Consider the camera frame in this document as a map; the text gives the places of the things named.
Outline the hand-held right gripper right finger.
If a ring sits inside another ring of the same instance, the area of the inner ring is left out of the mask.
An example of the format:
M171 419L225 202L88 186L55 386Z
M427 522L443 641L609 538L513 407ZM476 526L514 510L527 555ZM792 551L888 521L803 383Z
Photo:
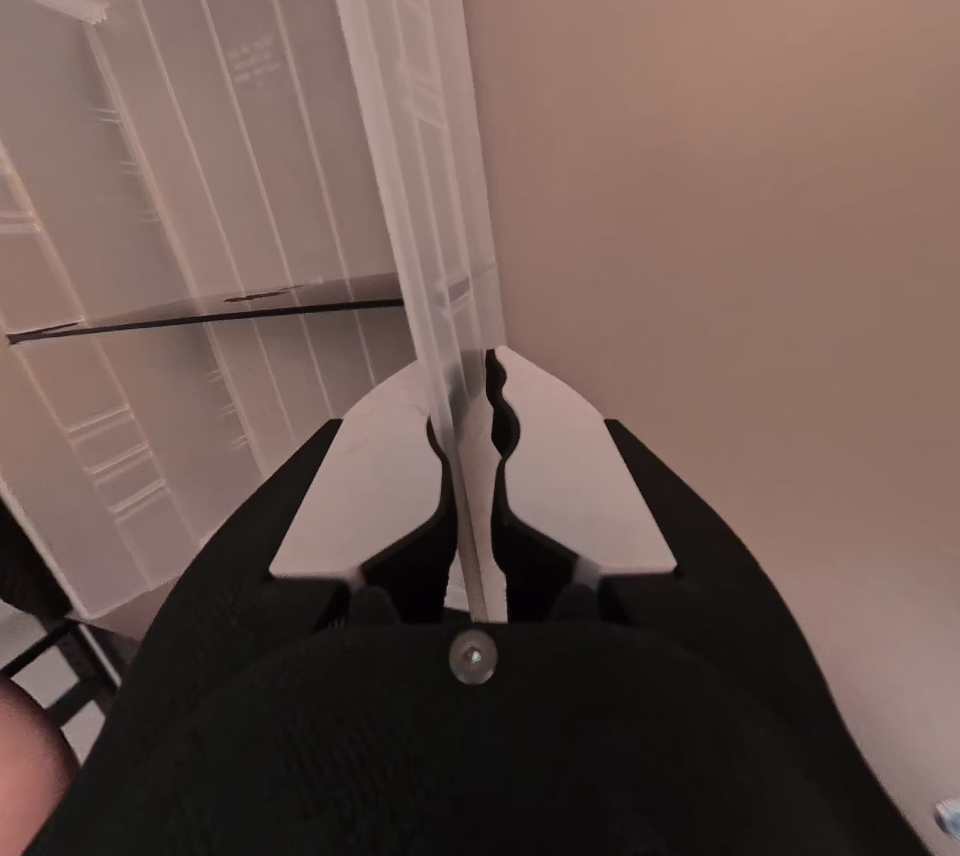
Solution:
M500 345L486 352L498 456L490 547L509 623L546 619L568 586L671 577L678 561L599 410Z

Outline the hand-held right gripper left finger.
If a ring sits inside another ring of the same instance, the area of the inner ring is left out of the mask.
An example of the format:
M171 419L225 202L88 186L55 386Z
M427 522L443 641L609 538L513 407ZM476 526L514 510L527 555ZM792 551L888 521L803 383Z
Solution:
M342 418L270 575L379 588L403 622L438 623L458 536L450 462L414 361Z

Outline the clear plastic bin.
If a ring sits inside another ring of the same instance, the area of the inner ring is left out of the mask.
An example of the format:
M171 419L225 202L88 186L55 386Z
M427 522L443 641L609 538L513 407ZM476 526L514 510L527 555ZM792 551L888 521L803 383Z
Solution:
M460 439L505 325L464 0L2 0L2 500L140 634L415 359Z

